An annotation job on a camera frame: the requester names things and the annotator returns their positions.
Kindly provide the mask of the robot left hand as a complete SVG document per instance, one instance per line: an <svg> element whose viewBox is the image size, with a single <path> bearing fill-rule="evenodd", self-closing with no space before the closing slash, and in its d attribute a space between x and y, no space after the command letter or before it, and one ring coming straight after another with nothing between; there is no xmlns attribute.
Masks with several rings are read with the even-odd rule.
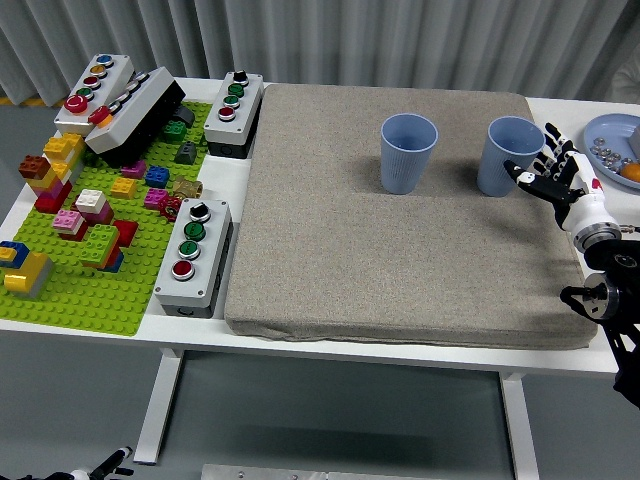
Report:
<svg viewBox="0 0 640 480"><path fill-rule="evenodd" d="M133 450L129 446L121 447L93 470L73 470L71 472L71 478L75 480L104 480L111 474L125 477L132 476L134 474L133 469L121 466L121 464L130 457L132 452Z"/></svg>

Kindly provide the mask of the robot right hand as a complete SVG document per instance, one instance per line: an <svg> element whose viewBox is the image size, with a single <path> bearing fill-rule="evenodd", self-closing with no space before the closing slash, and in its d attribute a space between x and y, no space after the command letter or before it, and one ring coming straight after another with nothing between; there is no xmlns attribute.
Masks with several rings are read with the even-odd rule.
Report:
<svg viewBox="0 0 640 480"><path fill-rule="evenodd" d="M533 172L506 160L503 166L509 177L526 193L550 203L558 227L572 235L586 228L616 228L588 157L555 125L547 123L545 130L552 155L538 154Z"/></svg>

